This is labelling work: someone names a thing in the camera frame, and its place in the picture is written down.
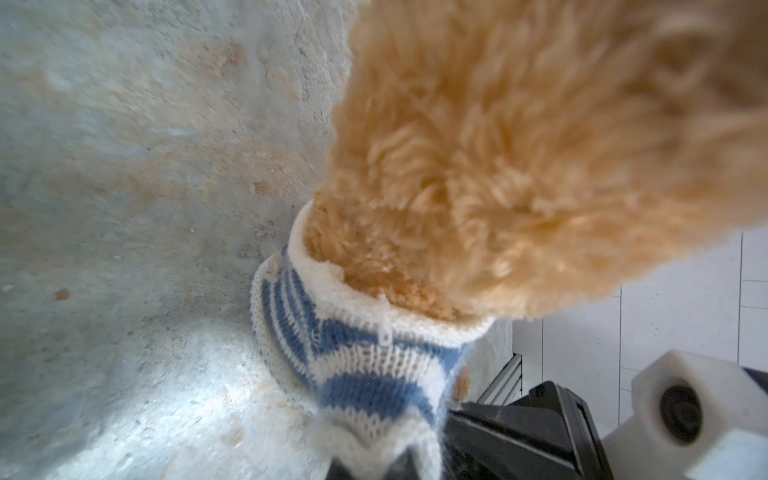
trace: white tile wall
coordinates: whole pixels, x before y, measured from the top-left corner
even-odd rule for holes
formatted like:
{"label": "white tile wall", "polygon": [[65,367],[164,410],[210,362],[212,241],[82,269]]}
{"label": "white tile wall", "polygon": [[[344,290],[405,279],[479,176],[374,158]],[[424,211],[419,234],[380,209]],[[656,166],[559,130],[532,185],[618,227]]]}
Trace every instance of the white tile wall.
{"label": "white tile wall", "polygon": [[632,390],[632,380],[640,373],[638,370],[621,368],[619,372],[619,388],[623,390]]}
{"label": "white tile wall", "polygon": [[621,290],[621,366],[642,370],[670,349],[736,362],[741,235]]}
{"label": "white tile wall", "polygon": [[741,282],[741,306],[768,308],[768,282],[743,280]]}
{"label": "white tile wall", "polygon": [[567,386],[601,435],[632,415],[632,379],[669,349],[768,371],[768,227],[514,331],[525,390]]}
{"label": "white tile wall", "polygon": [[619,390],[619,424],[626,422],[632,415],[632,392],[629,390]]}
{"label": "white tile wall", "polygon": [[768,310],[741,308],[739,364],[768,372]]}
{"label": "white tile wall", "polygon": [[516,320],[512,330],[512,346],[523,357],[523,393],[542,383],[541,343],[544,340],[541,319]]}
{"label": "white tile wall", "polygon": [[768,280],[768,227],[744,232],[742,280]]}
{"label": "white tile wall", "polygon": [[609,297],[543,320],[544,378],[587,401],[601,436],[618,425],[620,306],[621,298]]}

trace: gray concrete surface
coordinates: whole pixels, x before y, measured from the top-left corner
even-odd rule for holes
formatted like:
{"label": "gray concrete surface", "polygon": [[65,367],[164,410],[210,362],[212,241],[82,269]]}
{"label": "gray concrete surface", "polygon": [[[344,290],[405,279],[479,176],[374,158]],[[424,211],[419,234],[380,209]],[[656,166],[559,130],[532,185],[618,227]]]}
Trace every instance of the gray concrete surface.
{"label": "gray concrete surface", "polygon": [[0,2],[0,479],[324,473],[247,292],[319,177],[352,14]]}

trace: orange plush toy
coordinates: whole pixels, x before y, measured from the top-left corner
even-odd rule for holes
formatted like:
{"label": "orange plush toy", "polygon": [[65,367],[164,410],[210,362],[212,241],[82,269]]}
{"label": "orange plush toy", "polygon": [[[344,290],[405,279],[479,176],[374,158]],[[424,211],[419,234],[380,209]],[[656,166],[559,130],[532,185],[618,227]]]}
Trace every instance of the orange plush toy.
{"label": "orange plush toy", "polygon": [[336,143],[253,283],[280,384],[357,478],[439,478],[446,394],[540,316],[768,214],[768,7],[374,0]]}

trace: dust speck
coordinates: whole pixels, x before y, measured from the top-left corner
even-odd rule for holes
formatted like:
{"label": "dust speck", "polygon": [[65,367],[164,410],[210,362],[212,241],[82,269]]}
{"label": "dust speck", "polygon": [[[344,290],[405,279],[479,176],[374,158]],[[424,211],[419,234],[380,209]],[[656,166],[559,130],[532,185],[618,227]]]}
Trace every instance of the dust speck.
{"label": "dust speck", "polygon": [[61,302],[62,300],[66,300],[69,298],[69,290],[62,288],[58,292],[54,293],[54,298],[57,302]]}
{"label": "dust speck", "polygon": [[253,182],[253,184],[251,185],[251,193],[259,194],[259,195],[267,195],[269,193],[272,193],[272,188],[267,182]]}

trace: blue and white striped sock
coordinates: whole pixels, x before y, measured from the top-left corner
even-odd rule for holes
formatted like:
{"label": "blue and white striped sock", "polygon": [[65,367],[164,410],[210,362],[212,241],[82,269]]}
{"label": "blue and white striped sock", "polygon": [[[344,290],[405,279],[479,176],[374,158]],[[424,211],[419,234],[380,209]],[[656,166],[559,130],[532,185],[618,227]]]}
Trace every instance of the blue and white striped sock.
{"label": "blue and white striped sock", "polygon": [[464,352],[492,319],[440,322],[353,290],[343,271],[307,255],[300,212],[288,246],[251,287],[251,321],[277,382],[312,413],[326,453],[357,478],[381,478],[406,450],[440,477],[439,432]]}

